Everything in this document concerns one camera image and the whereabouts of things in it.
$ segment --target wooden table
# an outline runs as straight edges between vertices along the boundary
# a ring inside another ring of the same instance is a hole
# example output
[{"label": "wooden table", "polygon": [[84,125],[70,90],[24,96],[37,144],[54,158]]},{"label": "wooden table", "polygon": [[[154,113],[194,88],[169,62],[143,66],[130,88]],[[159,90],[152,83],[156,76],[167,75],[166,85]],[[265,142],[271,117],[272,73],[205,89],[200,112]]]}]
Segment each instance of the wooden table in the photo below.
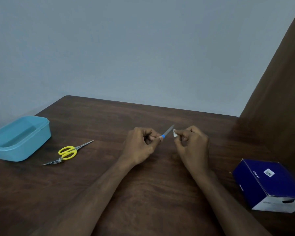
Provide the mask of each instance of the wooden table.
[{"label": "wooden table", "polygon": [[[50,120],[52,137],[23,162],[0,160],[0,235],[28,235],[94,182],[118,158],[134,127],[164,132],[196,125],[211,139],[210,165],[247,207],[232,170],[242,158],[275,160],[237,117],[65,96],[37,116]],[[64,146],[81,148],[57,165]],[[251,210],[274,235],[295,235],[295,213]],[[93,235],[223,235],[207,200],[176,154],[172,134],[123,179]]]}]

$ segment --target plastic container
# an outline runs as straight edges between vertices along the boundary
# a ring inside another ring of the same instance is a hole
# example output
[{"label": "plastic container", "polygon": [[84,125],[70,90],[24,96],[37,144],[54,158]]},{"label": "plastic container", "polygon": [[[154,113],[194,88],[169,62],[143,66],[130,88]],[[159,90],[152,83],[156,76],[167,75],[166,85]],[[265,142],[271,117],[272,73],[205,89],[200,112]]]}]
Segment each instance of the plastic container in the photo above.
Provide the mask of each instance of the plastic container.
[{"label": "plastic container", "polygon": [[51,137],[47,118],[25,116],[0,128],[0,159],[22,161]]}]

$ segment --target forearm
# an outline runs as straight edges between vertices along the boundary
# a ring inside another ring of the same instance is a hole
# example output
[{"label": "forearm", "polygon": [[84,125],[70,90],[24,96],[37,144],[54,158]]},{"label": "forearm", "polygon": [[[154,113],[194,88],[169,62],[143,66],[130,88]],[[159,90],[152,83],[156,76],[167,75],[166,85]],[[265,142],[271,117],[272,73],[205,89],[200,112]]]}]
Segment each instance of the forearm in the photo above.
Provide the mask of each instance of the forearm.
[{"label": "forearm", "polygon": [[121,180],[134,165],[120,157],[90,187],[78,195],[55,218],[50,219],[32,236],[89,236]]},{"label": "forearm", "polygon": [[210,203],[225,235],[271,235],[232,197],[213,172],[194,174],[193,178]]}]

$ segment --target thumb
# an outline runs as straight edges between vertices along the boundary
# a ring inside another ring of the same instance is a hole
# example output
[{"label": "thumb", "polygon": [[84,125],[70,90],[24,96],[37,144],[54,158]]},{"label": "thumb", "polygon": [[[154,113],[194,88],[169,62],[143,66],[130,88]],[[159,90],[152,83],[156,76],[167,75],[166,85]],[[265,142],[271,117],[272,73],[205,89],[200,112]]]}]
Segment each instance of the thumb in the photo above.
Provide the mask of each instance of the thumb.
[{"label": "thumb", "polygon": [[185,148],[184,148],[184,146],[183,146],[182,143],[181,143],[181,136],[178,135],[178,136],[175,138],[174,142],[175,142],[175,145],[176,145],[176,148],[177,148],[178,154],[179,154],[179,155],[182,155],[182,153],[184,152]]},{"label": "thumb", "polygon": [[152,147],[153,152],[161,141],[163,141],[163,137],[159,136],[157,138],[154,138],[153,141],[149,144]]}]

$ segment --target cardboard box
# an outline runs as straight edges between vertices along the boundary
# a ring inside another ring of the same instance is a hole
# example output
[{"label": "cardboard box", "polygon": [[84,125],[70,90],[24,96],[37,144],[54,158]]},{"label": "cardboard box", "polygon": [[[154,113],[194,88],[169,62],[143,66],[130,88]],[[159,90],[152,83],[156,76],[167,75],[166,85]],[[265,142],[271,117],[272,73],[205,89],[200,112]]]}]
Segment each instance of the cardboard box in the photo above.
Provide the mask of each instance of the cardboard box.
[{"label": "cardboard box", "polygon": [[242,159],[233,177],[251,209],[295,211],[295,179],[279,162]]}]

